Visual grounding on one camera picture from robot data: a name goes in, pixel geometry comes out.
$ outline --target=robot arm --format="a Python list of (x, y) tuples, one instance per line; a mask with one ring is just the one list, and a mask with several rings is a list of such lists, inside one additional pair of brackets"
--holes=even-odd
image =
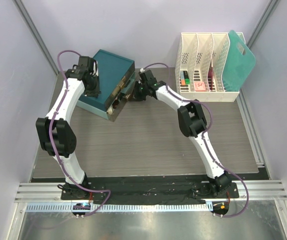
[(225, 193), (231, 185), (232, 179), (226, 171), (218, 166), (220, 161), (211, 145), (208, 133), (203, 133), (206, 130), (207, 120), (202, 106), (195, 102), (189, 102), (188, 99), (166, 86), (165, 82), (157, 81), (151, 70), (141, 71), (139, 75), (141, 80), (136, 82), (134, 87), (134, 100), (142, 101), (146, 100), (146, 96), (151, 96), (177, 110), (179, 128), (197, 149), (206, 169), (210, 190), (214, 196)]
[[(87, 56), (80, 56), (78, 65), (74, 65), (65, 73), (68, 82), (68, 91), (65, 99), (54, 119), (52, 135), (62, 160), (64, 169), (70, 177), (72, 177), (78, 184), (88, 188), (88, 179), (86, 173), (81, 169), (76, 157), (75, 149), (77, 139), (70, 127), (70, 120), (73, 111), (76, 107), (77, 101), (82, 94), (87, 96), (97, 97), (99, 95), (99, 71), (97, 62)], [(54, 106), (45, 118), (38, 118), (36, 121), (36, 128), (39, 136), (40, 146), (47, 151), (50, 156), (57, 160), (54, 149), (49, 138), (49, 125), (57, 106), (63, 99), (66, 91), (65, 83), (56, 100)], [(71, 186), (74, 183), (65, 176), (65, 181)]]
[[(163, 85), (161, 87), (159, 87), (156, 90), (156, 98), (162, 102), (164, 102), (165, 104), (167, 104), (168, 106), (170, 106), (172, 109), (174, 109), (175, 111), (178, 111), (178, 109), (182, 109), (183, 111), (186, 109), (185, 106), (187, 105), (187, 102), (184, 101), (180, 101), (177, 98), (175, 98), (174, 96), (172, 96), (169, 91), (172, 91), (173, 94), (177, 95), (179, 98), (181, 98), (182, 100), (187, 100), (186, 98), (183, 98), (182, 96), (180, 96), (179, 94), (177, 94), (176, 92), (174, 92), (172, 89), (168, 88), (168, 90), (166, 89), (166, 86)], [(205, 170), (206, 170), (206, 174), (209, 178), (211, 179), (215, 179), (217, 177), (220, 177), (221, 175), (224, 174), (224, 170), (220, 167), (218, 167), (218, 165), (216, 163), (214, 163), (213, 159), (211, 158), (209, 152), (206, 149), (204, 140), (202, 139), (202, 135), (201, 133), (197, 134), (197, 137), (194, 136), (189, 136), (188, 137), (190, 139), (190, 141), (192, 141), (193, 145), (195, 146), (195, 148), (197, 149), (202, 162), (205, 166)], [(216, 159), (216, 161), (218, 163), (220, 163), (215, 150), (213, 148), (213, 146), (210, 143), (209, 137), (208, 137), (208, 133), (206, 132), (204, 134), (204, 138), (207, 141), (207, 145), (211, 151), (212, 156)]]

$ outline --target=small box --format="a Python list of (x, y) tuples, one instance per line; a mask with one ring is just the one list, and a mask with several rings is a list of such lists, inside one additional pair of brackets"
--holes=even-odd
[(205, 86), (205, 83), (203, 81), (194, 81), (193, 85), (194, 85), (194, 90), (196, 92), (205, 92), (206, 91), (206, 86)]
[(98, 62), (100, 94), (98, 98), (82, 95), (77, 106), (114, 121), (133, 91), (135, 62), (101, 49), (93, 58)]

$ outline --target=white wall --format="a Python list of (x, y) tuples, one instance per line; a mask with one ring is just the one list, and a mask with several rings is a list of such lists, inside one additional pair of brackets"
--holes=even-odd
[[(99, 49), (136, 67), (174, 67), (181, 32), (244, 32), (248, 39), (269, 0), (22, 0), (53, 58), (65, 49)], [(62, 60), (64, 69), (74, 62)]]
[(256, 66), (242, 90), (269, 172), (287, 192), (287, 1), (280, 1), (252, 51)]
[(0, 239), (20, 182), (37, 153), (35, 122), (47, 113), (55, 75), (11, 0), (0, 0)]

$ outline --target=pink item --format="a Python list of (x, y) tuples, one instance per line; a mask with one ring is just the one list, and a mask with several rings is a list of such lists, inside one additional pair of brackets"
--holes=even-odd
[(203, 81), (195, 81), (193, 82), (195, 92), (205, 92), (206, 85)]

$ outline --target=wooden tabletop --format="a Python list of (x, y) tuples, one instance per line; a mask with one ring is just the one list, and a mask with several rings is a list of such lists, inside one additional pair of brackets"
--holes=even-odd
[[(165, 68), (152, 70), (168, 81)], [(174, 69), (168, 84), (176, 90)], [(59, 77), (52, 104), (62, 88)], [(209, 138), (222, 164), (236, 173), (257, 173), (237, 102), (209, 103), (213, 126)], [(204, 110), (207, 120), (209, 114)], [(177, 112), (152, 97), (128, 102), (115, 122), (76, 107), (70, 126), (77, 137), (76, 156), (88, 177), (205, 174), (203, 162), (178, 125)], [(58, 163), (39, 149), (34, 178), (63, 177)]]

